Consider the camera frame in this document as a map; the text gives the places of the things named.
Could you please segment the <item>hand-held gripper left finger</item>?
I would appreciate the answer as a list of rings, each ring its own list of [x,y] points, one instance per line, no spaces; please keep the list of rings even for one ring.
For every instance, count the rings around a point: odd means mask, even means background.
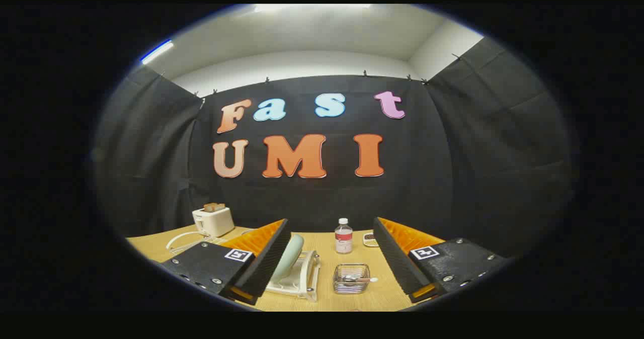
[[[224,243],[197,243],[160,266],[212,295],[255,305],[290,239],[281,219]]]

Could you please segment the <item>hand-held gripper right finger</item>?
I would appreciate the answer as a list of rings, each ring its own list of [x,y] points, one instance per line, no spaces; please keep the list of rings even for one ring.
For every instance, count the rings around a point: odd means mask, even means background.
[[[373,220],[373,235],[413,304],[465,288],[508,263],[466,238],[443,240],[386,218]]]

